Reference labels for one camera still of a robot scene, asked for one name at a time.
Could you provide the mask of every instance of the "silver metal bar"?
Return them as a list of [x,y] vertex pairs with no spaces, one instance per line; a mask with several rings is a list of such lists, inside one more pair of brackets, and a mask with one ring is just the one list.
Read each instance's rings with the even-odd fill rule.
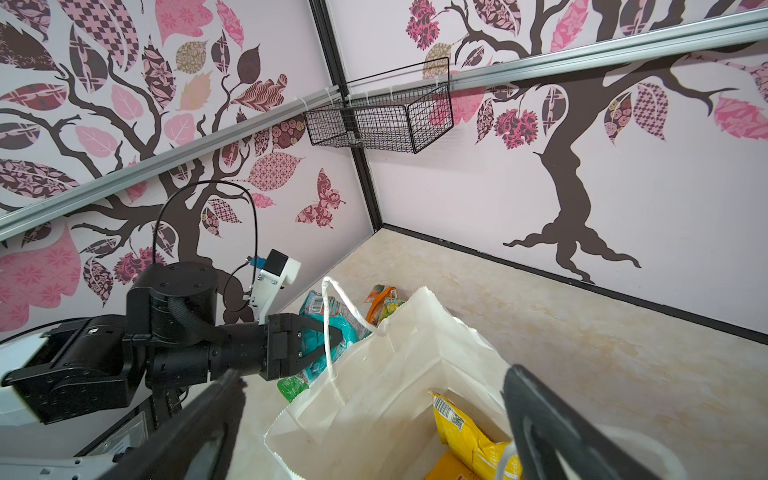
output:
[[[329,93],[332,98],[338,98],[339,88],[334,86],[329,89],[329,92],[321,90],[307,95],[304,97],[304,101],[309,108],[319,107],[329,102]],[[267,113],[257,115],[231,127],[223,128],[218,132],[165,151],[130,167],[106,174],[72,190],[62,192],[55,197],[46,198],[36,204],[10,212],[0,217],[0,240],[18,235],[80,207],[92,204],[107,195],[125,190],[131,185],[155,177],[173,167],[185,164],[217,148],[222,148],[224,145],[238,141],[242,137],[287,120],[305,110],[306,107],[301,100],[282,104]]]
[[[569,48],[522,58],[520,60],[475,68],[451,75],[451,90],[491,87],[508,81],[527,80],[589,68],[650,60],[666,55],[738,45],[768,38],[768,8],[708,18],[701,22],[648,31],[629,37],[601,41],[584,47]],[[442,76],[439,81],[446,81]],[[434,84],[435,79],[399,84],[396,90]],[[389,88],[368,91],[372,97],[388,94]],[[353,99],[366,93],[354,94]]]

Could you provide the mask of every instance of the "black baseboard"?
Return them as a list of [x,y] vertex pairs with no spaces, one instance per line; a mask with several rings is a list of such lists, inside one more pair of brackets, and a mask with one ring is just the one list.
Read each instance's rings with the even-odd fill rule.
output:
[[743,339],[748,339],[748,340],[752,340],[753,342],[758,342],[758,343],[768,345],[768,335],[765,333],[756,332],[750,329],[745,329],[742,326],[736,326],[731,323],[724,322],[722,320],[715,320],[708,316],[698,315],[696,313],[680,310],[680,309],[674,308],[673,306],[661,305],[660,303],[650,302],[648,300],[643,300],[641,298],[637,298],[632,295],[626,295],[624,293],[614,292],[613,290],[609,290],[601,286],[596,286],[591,283],[586,283],[580,280],[568,278],[566,276],[557,275],[556,273],[546,272],[538,268],[533,268],[532,266],[525,266],[525,265],[521,265],[520,263],[510,262],[509,260],[504,260],[502,258],[494,257],[492,255],[488,255],[487,253],[479,252],[472,248],[464,247],[463,245],[458,245],[457,243],[449,242],[447,240],[443,240],[437,237],[432,237],[431,235],[426,235],[424,233],[408,230],[407,228],[396,227],[394,225],[389,225],[388,223],[384,223],[384,228],[386,228],[387,230],[392,230],[393,232],[402,233],[403,235],[408,235],[409,237],[418,238],[419,240],[425,240],[427,242],[434,243],[436,245],[442,245],[444,247],[450,248],[451,250],[457,250],[458,252],[469,253],[470,255],[474,255],[475,257],[480,257],[486,260],[490,260],[492,262],[500,263],[501,265],[511,266],[512,268],[523,270],[528,273],[533,273],[534,275],[543,276],[550,280],[555,280],[560,283],[567,283],[568,285],[575,286],[583,290],[588,290],[592,293],[597,293],[598,295],[607,296],[615,300],[621,300],[622,302],[631,303],[632,305],[642,306],[643,308],[653,310],[654,312],[659,312],[659,313],[663,313],[664,315],[674,316],[676,318],[683,319],[688,322],[697,323],[703,326],[708,326],[711,329],[719,330],[725,333],[730,333],[731,335],[735,335],[735,336],[740,336]]

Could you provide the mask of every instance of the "beige table surface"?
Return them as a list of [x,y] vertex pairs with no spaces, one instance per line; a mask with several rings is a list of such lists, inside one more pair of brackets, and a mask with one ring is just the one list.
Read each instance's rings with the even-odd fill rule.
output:
[[[592,422],[664,443],[691,479],[768,478],[768,346],[390,230],[329,274],[358,305],[377,283],[405,298],[428,286],[510,364]],[[263,446],[287,402],[259,376],[246,381],[228,478],[288,478]]]

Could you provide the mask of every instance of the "tree mural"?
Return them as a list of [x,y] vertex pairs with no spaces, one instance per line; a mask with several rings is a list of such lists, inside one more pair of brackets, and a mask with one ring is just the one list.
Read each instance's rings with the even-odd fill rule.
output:
[[[711,6],[706,16],[722,15],[735,2],[719,0]],[[467,68],[480,64],[486,48],[493,52],[511,51],[520,58],[541,54],[545,43],[542,30],[547,21],[556,15],[559,20],[552,35],[550,51],[561,50],[573,43],[582,33],[589,15],[601,15],[594,41],[611,39],[614,34],[633,35],[683,22],[685,0],[672,0],[665,18],[650,23],[654,4],[654,0],[627,0],[623,5],[616,0],[560,0],[546,8],[545,0],[536,0],[535,16],[522,18],[518,0],[473,0],[474,12],[466,0],[463,0],[463,5],[451,2],[440,12],[428,0],[415,0],[410,9],[411,18],[406,32],[416,41],[418,48],[426,50],[431,45],[427,60],[453,53],[455,64],[459,65],[459,59],[465,58],[462,68]],[[759,2],[742,0],[739,10],[761,5]],[[440,32],[438,16],[443,14],[457,15],[465,27],[466,35],[453,44],[458,46],[437,42]],[[473,18],[473,14],[477,15],[478,20]],[[473,26],[475,21],[485,25]],[[517,35],[521,31],[522,22],[531,22],[530,48],[515,40],[499,40],[488,33],[488,27],[492,27],[495,31],[505,31],[503,38],[509,36],[506,32]],[[479,46],[467,53],[464,51],[467,45]],[[744,47],[741,45],[719,51],[733,52]],[[542,136],[548,137],[544,150],[537,155],[554,182],[560,213],[552,222],[544,225],[540,233],[531,233],[524,239],[504,245],[529,248],[540,243],[557,245],[555,260],[558,265],[589,283],[593,283],[589,273],[579,270],[572,260],[577,247],[606,260],[628,260],[640,268],[637,259],[627,253],[617,253],[600,238],[598,232],[586,226],[591,202],[577,172],[581,159],[573,152],[571,145],[598,116],[602,115],[605,133],[611,142],[615,142],[621,131],[633,120],[648,134],[662,141],[667,118],[667,92],[672,91],[703,102],[709,115],[713,115],[716,124],[727,133],[736,137],[768,139],[768,120],[760,113],[760,108],[726,95],[720,95],[717,105],[714,104],[715,94],[734,88],[698,91],[680,84],[671,67],[685,58],[701,59],[701,56],[674,55],[641,62],[633,71],[610,84],[604,79],[617,66],[452,94],[456,124],[462,120],[468,121],[477,112],[477,142],[492,130],[508,149],[531,144]],[[750,67],[724,63],[749,72],[760,93],[768,98],[768,70],[765,65]],[[425,77],[448,73],[434,72],[435,69],[438,68],[429,67],[427,74],[428,68],[425,68]],[[544,104],[539,109],[523,109],[526,92],[539,88],[548,89]],[[517,107],[507,108],[508,104],[517,104]],[[498,108],[499,105],[504,111],[496,115],[494,107]]]
[[[134,19],[121,0],[58,0],[58,7],[71,20],[69,58],[53,58],[44,46],[48,41],[51,7],[57,5],[49,5],[48,0],[12,0],[0,2],[0,6],[21,22],[14,22],[14,25],[0,23],[0,63],[5,64],[0,68],[24,68],[41,73],[40,81],[0,92],[0,114],[7,122],[0,124],[0,148],[20,150],[38,141],[50,141],[51,149],[55,148],[62,158],[68,159],[62,165],[71,164],[69,160],[74,159],[93,178],[99,178],[132,163],[124,158],[128,146],[136,153],[134,161],[142,161],[169,147],[186,144],[197,135],[218,131],[227,111],[236,108],[236,121],[241,122],[246,119],[243,109],[266,112],[283,103],[288,78],[284,74],[276,79],[261,78],[260,47],[248,48],[240,20],[221,0],[216,3],[216,13],[222,29],[217,30],[220,35],[216,33],[214,38],[208,39],[200,38],[204,35],[202,27],[214,21],[214,14],[201,0],[157,0],[154,12],[146,14],[142,6],[139,21],[157,22],[160,37],[155,38],[154,43],[151,38],[139,38]],[[171,66],[170,52],[164,50],[166,40],[172,35],[197,38],[177,49],[172,58],[175,68]],[[235,48],[242,49],[237,65],[230,65],[230,42],[237,45]],[[213,66],[205,71],[208,55]],[[141,70],[144,84],[126,80],[127,73],[135,68]],[[92,100],[97,92],[103,93],[102,89],[110,92],[111,105]],[[209,104],[213,89],[223,92],[224,100],[220,105]],[[79,113],[56,121],[48,120],[51,115],[47,112],[62,105],[76,108]],[[81,124],[84,119],[93,117],[103,120],[104,127]],[[105,130],[107,124],[117,129],[120,137]],[[270,207],[274,202],[265,192],[282,187],[302,160],[283,149],[296,144],[304,130],[303,117],[292,118],[215,151],[211,160],[197,158],[169,170],[159,176],[160,184],[170,197],[191,182],[236,179],[248,164],[249,170],[243,172],[248,176],[240,181],[253,188],[252,196],[259,208]],[[63,134],[68,131],[74,131],[79,145],[71,134]],[[150,131],[149,135],[142,133],[146,131]],[[0,159],[0,186],[19,195],[20,200],[23,197],[48,198],[76,187],[79,183],[73,176],[63,167]],[[47,301],[38,298],[44,296],[42,290],[39,295],[16,292],[16,296],[6,296],[3,293],[8,288],[0,285],[0,302],[3,303],[0,310],[10,315],[10,320],[6,319],[1,329],[14,329],[26,323],[30,304],[51,308],[58,305],[61,294],[72,295],[80,272],[102,304],[109,300],[116,282],[134,282],[151,263],[151,245],[133,245],[131,235],[148,223],[152,224],[161,208],[160,204],[139,204],[147,186],[148,182],[141,182],[124,194],[110,195],[69,214],[73,223],[87,212],[121,223],[119,227],[107,228],[79,220],[80,223],[71,226],[104,237],[80,252],[84,255],[82,271],[67,228],[61,240],[45,251],[31,250],[0,258],[4,282],[18,285],[22,283],[15,280],[16,277],[28,278],[29,268],[44,270],[45,261],[41,259],[45,255],[55,253],[54,258],[66,257],[67,268],[73,267],[72,262],[78,266],[77,275],[67,273],[66,289],[61,287],[64,280],[53,279],[53,273],[42,273],[38,280],[53,279],[51,285],[45,286],[51,290],[46,290],[50,297]],[[177,197],[168,207],[158,231],[159,262],[173,262],[176,257],[213,264],[211,258],[198,253],[200,235],[220,236],[220,222],[240,222],[229,202],[243,197],[227,193],[226,189],[226,186],[207,184],[187,189]],[[0,208],[11,211],[20,207],[0,204]],[[22,248],[29,242],[45,238],[50,232],[50,224],[28,231],[22,240]],[[118,250],[125,251],[126,245],[131,251],[118,254]],[[31,265],[33,259],[40,264]],[[113,268],[105,266],[110,263],[115,263]],[[223,270],[217,272],[221,293],[230,274]],[[70,285],[70,280],[74,280],[74,285]],[[12,304],[13,298],[18,299],[18,305]],[[227,287],[225,306],[238,309],[243,304],[242,298],[243,286],[233,278]],[[253,321],[253,313],[251,309],[225,310],[223,318],[228,323],[238,319]]]

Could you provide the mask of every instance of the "wall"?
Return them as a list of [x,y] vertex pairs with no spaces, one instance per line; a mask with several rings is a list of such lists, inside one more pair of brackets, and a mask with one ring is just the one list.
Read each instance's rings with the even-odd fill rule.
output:
[[[475,5],[503,6],[490,0],[467,8],[335,0],[331,9],[345,69],[355,78],[428,55],[449,52],[451,70],[461,71],[553,44],[618,38],[639,6],[507,3],[521,11],[517,35],[507,24],[499,24],[505,30],[483,22]],[[650,16],[636,31],[760,3],[644,5],[640,18],[649,9]],[[377,22],[360,21],[373,16]],[[407,32],[412,16],[422,18],[415,39]],[[437,22],[436,36],[429,37],[437,30],[428,22]],[[372,32],[361,35],[362,29]],[[760,268],[768,262],[768,193],[760,180],[768,174],[768,121],[761,113],[767,46],[456,93],[455,127],[422,153],[366,152],[384,221],[768,333],[768,273]]]
[[[47,103],[40,94],[23,104],[0,101],[0,124],[31,125],[24,129],[32,132],[0,137],[0,157],[16,162],[0,160],[0,207],[12,210],[39,201],[330,85],[306,2],[225,1],[131,1],[124,4],[127,14],[118,11],[120,0],[95,2],[94,11],[111,6],[118,13],[106,15],[120,20],[115,25],[121,38],[133,38],[130,15],[136,51],[120,39],[99,42],[97,32],[89,33],[89,22],[82,23],[85,27],[75,22],[73,28],[65,11],[74,7],[66,0],[24,4],[28,15],[47,5],[49,22],[38,15],[24,23],[0,11],[6,41],[20,35],[9,34],[9,28],[25,35],[0,46],[3,53],[44,48],[60,70],[46,70],[47,64],[20,68],[0,55],[6,63],[0,65],[2,93],[48,82],[68,92],[66,99],[46,97]],[[71,10],[75,20],[82,13]],[[74,53],[72,31],[77,45],[87,45]],[[114,75],[104,77],[106,64],[121,65],[128,55],[135,59],[132,66],[115,66]],[[85,83],[70,73],[76,65],[87,65],[81,69]],[[372,231],[349,151],[312,147],[301,118],[286,122],[284,129],[277,125],[276,132],[261,131],[4,242],[0,338],[58,319],[124,313],[127,291],[151,261],[152,222],[161,205],[185,184],[212,178],[237,182],[257,202],[260,256],[274,248],[302,262],[295,284],[281,291],[273,310],[288,304]],[[19,166],[26,170],[19,172]],[[250,204],[226,185],[180,194],[165,214],[161,233],[162,261],[212,263],[219,271],[220,293],[230,273],[253,255]],[[251,269],[242,269],[227,287],[231,310],[243,305],[243,285],[247,290],[250,277]],[[217,322],[239,319],[252,321],[251,309],[228,311],[220,295]],[[0,452],[73,455],[123,414],[116,410],[48,427],[0,429]]]

